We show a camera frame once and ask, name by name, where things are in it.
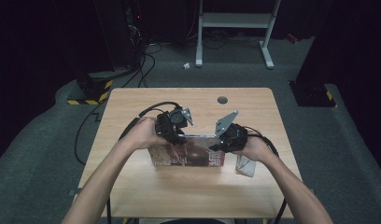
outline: small round object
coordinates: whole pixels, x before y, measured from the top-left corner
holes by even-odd
[[[226,98],[225,96],[220,96],[218,98],[218,103],[225,105],[226,103],[228,103],[228,98]]]

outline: metal bracket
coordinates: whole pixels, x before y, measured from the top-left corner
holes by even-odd
[[[223,133],[226,132],[226,130],[228,130],[229,126],[231,126],[234,119],[237,117],[238,113],[239,112],[237,110],[234,110],[232,114],[229,114],[225,116],[224,118],[216,121],[216,131],[215,131],[216,137],[221,136]]]
[[[193,126],[194,122],[191,119],[191,110],[189,108],[186,108],[186,109],[182,110],[182,115],[190,123],[190,125]]]

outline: person's right hand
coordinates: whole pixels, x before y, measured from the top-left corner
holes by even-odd
[[[158,136],[155,132],[156,119],[143,117],[122,138],[120,142],[126,141],[126,145],[134,150],[148,148],[154,145],[166,145],[168,142]]]
[[[255,132],[248,132],[248,134],[260,134]],[[252,161],[260,161],[264,163],[270,155],[274,155],[272,150],[263,142],[259,137],[250,136],[247,139],[246,146],[243,150],[235,151],[233,154],[243,155]]]

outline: forearm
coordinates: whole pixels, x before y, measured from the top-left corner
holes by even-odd
[[[132,154],[118,142],[86,182],[67,212],[63,223],[96,223],[124,163]]]
[[[280,160],[272,156],[264,163],[286,198],[299,223],[332,223],[316,195]]]

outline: black cable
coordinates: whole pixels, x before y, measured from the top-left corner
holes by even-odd
[[[273,153],[275,153],[275,155],[277,157],[279,157],[278,156],[278,151],[275,148],[275,145],[273,145],[272,141],[270,141],[267,137],[263,136],[259,131],[255,130],[253,128],[250,128],[250,127],[247,127],[247,126],[244,126],[244,128],[247,128],[247,129],[250,129],[250,130],[256,132],[257,134],[252,133],[252,134],[249,134],[248,136],[259,137],[260,139],[262,139],[262,141],[264,143],[266,143],[266,145],[273,151]],[[280,210],[278,211],[277,216],[275,217],[275,224],[278,224],[278,222],[280,221],[281,217],[283,216],[284,210],[286,209],[286,205],[287,205],[287,201],[284,198],[283,203],[281,204]]]
[[[186,42],[186,46],[184,46],[184,48],[186,49],[190,49],[190,48],[194,48],[197,46],[197,39],[190,39],[189,41]]]
[[[146,59],[145,53],[143,54],[143,56],[144,57],[143,57],[143,61],[142,61],[141,65],[140,65],[140,69],[137,71],[137,74],[141,73],[141,79],[140,79],[140,81],[138,82],[138,85],[137,85],[138,88],[140,88],[141,82],[142,82],[143,77],[144,77],[144,73],[142,71],[142,68],[144,67],[144,64],[145,64],[145,59]]]
[[[108,81],[108,80],[113,80],[113,79],[116,79],[119,77],[126,77],[126,76],[130,75],[131,73],[133,73],[137,69],[138,69],[138,66],[135,66],[131,70],[119,73],[113,77],[97,77],[97,78],[94,78],[93,80],[95,80],[95,81]]]
[[[158,109],[158,108],[153,108],[153,109],[151,109],[151,110],[158,110],[158,111],[161,111],[162,113],[164,113],[164,111],[162,111],[162,110],[160,110],[160,109]]]
[[[101,122],[100,113],[92,113],[92,115],[95,115],[94,122]]]
[[[275,224],[278,224],[280,222],[281,217],[283,216],[284,210],[286,209],[287,201],[286,199],[283,200],[283,203],[281,204],[280,210],[278,211],[277,216],[275,217]]]
[[[233,40],[233,39],[229,39],[229,38],[228,38],[228,42],[229,42],[229,43],[252,43],[252,42],[261,40],[260,37],[257,37],[257,38],[255,38],[255,39],[253,39],[253,40],[250,40],[251,38],[252,38],[251,36],[249,36],[248,39],[246,39],[246,40]]]
[[[140,67],[140,68],[138,69],[138,71],[137,71],[137,72],[136,72],[136,73],[135,73],[129,80],[127,80],[127,82],[124,83],[124,85],[121,86],[121,87],[122,87],[122,88],[126,87],[127,84],[129,84],[129,82],[131,82],[131,81],[133,80],[133,78],[136,77],[140,71],[141,71],[141,67]]]
[[[196,14],[197,14],[197,4],[196,4],[196,0],[194,0],[193,20],[192,20],[192,23],[191,23],[190,31],[189,31],[188,34],[186,35],[187,38],[190,36],[191,31],[193,30],[194,23],[196,22]]]
[[[155,107],[158,107],[160,105],[174,105],[176,108],[180,108],[181,106],[179,104],[177,104],[176,102],[170,102],[170,101],[167,101],[167,102],[161,102],[161,103],[158,103],[156,105],[152,105],[150,107],[148,107],[147,109],[145,109],[144,111],[142,111],[141,113],[139,113],[139,115],[137,117],[135,117],[132,122],[130,122],[130,124],[124,129],[123,133],[120,135],[120,138],[119,140],[124,137],[134,126],[135,124],[142,118],[144,117],[149,111],[155,109]]]
[[[80,134],[80,130],[82,129],[83,125],[85,124],[86,120],[92,115],[92,114],[97,114],[99,115],[98,113],[94,113],[94,111],[96,111],[101,105],[105,104],[107,100],[105,100],[104,102],[102,102],[101,104],[99,104],[98,106],[96,106],[89,114],[88,116],[86,116],[86,118],[82,121],[82,123],[80,124],[79,128],[78,128],[78,132],[77,132],[77,135],[75,136],[75,144],[74,144],[74,153],[75,153],[75,157],[77,158],[77,161],[82,164],[82,165],[86,165],[86,162],[82,161],[80,158],[79,158],[79,155],[78,155],[78,139],[79,139],[79,134]]]
[[[203,42],[203,47],[207,48],[207,49],[221,49],[223,48],[227,43],[228,43],[228,39],[227,38],[224,38],[224,41],[223,44],[219,47],[216,47],[216,48],[211,48],[211,47],[208,47],[205,42]]]
[[[156,60],[155,60],[155,58],[152,55],[145,54],[145,56],[149,56],[149,58],[151,58],[153,60],[153,64],[152,64],[152,66],[149,68],[149,70],[145,74],[143,74],[142,70],[141,70],[141,73],[143,74],[143,76],[141,77],[141,80],[138,82],[138,87],[141,86],[141,82],[144,82],[144,86],[145,87],[148,86],[147,83],[145,82],[145,78],[147,77],[149,72],[152,70],[152,68],[155,67],[155,64],[156,64]]]
[[[154,46],[154,45],[159,45],[160,48],[158,50],[155,50],[155,51],[152,51],[152,52],[146,52],[146,54],[154,54],[154,53],[157,53],[157,52],[159,52],[159,51],[161,51],[163,49],[163,44],[162,43],[149,44],[147,46],[147,48],[149,48],[150,46]]]
[[[108,196],[108,201],[106,201],[106,219],[107,223],[111,224],[112,222],[112,216],[111,216],[111,197]]]

